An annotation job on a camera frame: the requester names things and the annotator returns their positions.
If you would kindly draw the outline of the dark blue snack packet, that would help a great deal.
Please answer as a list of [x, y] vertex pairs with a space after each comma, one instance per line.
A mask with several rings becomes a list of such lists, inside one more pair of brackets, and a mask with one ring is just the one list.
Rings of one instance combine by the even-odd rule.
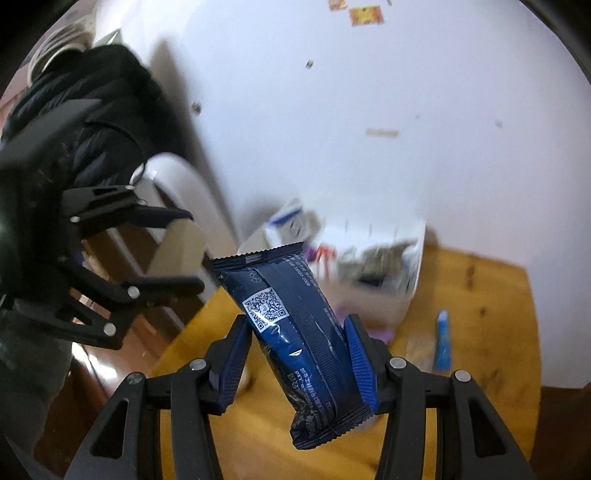
[[249, 320], [294, 407], [290, 437], [295, 448], [315, 449], [370, 418], [344, 328], [318, 287], [301, 243], [216, 258], [211, 273]]

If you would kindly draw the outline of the round gold tin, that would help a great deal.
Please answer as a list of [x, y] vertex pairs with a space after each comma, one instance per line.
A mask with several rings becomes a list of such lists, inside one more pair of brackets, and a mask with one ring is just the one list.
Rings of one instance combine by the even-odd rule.
[[236, 394], [242, 395], [242, 393], [249, 390], [250, 385], [252, 385], [252, 372], [250, 371], [249, 366], [245, 365], [242, 369], [242, 374], [240, 374]]

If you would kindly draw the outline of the plaid fabric bow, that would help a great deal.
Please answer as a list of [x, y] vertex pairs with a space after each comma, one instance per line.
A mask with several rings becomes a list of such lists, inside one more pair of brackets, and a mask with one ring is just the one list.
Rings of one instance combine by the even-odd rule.
[[413, 251], [416, 245], [417, 241], [407, 240], [365, 250], [346, 249], [337, 260], [339, 281], [387, 291], [408, 289], [412, 280], [412, 262], [405, 253]]

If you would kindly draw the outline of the white blue HP box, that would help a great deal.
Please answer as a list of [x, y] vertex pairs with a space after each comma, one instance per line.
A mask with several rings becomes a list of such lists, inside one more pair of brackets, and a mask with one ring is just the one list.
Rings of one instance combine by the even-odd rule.
[[321, 230], [321, 222], [314, 211], [304, 209], [298, 199], [284, 204], [263, 224], [263, 237], [267, 246], [279, 248], [284, 245], [307, 242]]

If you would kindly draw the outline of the purple plush toy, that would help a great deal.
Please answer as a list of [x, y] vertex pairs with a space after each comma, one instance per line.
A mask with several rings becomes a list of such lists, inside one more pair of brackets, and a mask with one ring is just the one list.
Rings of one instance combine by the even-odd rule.
[[395, 328], [370, 328], [368, 333], [373, 339], [381, 340], [387, 345], [392, 344], [396, 338]]

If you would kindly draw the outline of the blue white tube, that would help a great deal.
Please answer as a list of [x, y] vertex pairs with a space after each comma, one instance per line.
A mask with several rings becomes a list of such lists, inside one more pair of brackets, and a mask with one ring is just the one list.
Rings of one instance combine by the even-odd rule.
[[436, 320], [436, 351], [433, 369], [449, 371], [452, 367], [452, 350], [450, 335], [450, 315], [447, 310], [439, 312]]

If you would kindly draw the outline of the white plastic storage bin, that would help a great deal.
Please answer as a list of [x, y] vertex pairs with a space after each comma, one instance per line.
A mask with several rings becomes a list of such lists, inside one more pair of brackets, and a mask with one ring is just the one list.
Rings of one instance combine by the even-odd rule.
[[304, 256], [339, 318], [359, 315], [372, 328], [400, 325], [417, 291], [426, 222], [392, 225], [304, 213], [311, 234]]

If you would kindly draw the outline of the wooden door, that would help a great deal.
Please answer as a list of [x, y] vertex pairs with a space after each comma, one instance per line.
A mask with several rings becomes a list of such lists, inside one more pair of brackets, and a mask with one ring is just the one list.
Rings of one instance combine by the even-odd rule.
[[531, 467], [538, 479], [590, 479], [590, 384], [543, 387]]

